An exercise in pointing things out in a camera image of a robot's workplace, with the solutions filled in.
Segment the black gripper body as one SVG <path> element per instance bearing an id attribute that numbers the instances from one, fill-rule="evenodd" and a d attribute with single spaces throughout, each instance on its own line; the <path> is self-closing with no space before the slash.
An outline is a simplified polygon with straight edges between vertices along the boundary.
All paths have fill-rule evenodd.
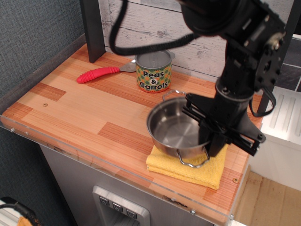
<path id="1" fill-rule="evenodd" d="M 247 114 L 254 91 L 237 94 L 221 79 L 215 84 L 214 98 L 188 93 L 183 112 L 200 122 L 205 122 L 213 133 L 222 133 L 234 144 L 254 156 L 265 136 L 252 123 Z"/>

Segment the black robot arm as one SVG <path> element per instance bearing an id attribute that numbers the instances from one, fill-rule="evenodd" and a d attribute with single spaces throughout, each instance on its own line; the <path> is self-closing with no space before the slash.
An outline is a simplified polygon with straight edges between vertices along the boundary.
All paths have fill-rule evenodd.
<path id="1" fill-rule="evenodd" d="M 259 90 L 276 104 L 269 88 L 280 74 L 285 24 L 258 0 L 182 0 L 180 5 L 194 35 L 220 36 L 227 42 L 214 98 L 186 95 L 183 111 L 199 123 L 198 142 L 211 157 L 225 144 L 254 155 L 266 138 L 247 111 Z"/>

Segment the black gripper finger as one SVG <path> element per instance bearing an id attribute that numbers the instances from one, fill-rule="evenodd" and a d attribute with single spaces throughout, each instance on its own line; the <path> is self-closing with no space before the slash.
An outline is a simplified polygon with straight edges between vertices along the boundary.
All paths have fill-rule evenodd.
<path id="1" fill-rule="evenodd" d="M 199 132 L 198 132 L 198 143 L 199 144 L 209 144 L 213 138 L 213 132 L 205 122 L 199 123 Z"/>
<path id="2" fill-rule="evenodd" d="M 215 157 L 226 144 L 230 144 L 231 140 L 222 133 L 209 132 L 206 137 L 205 149 L 209 157 Z"/>

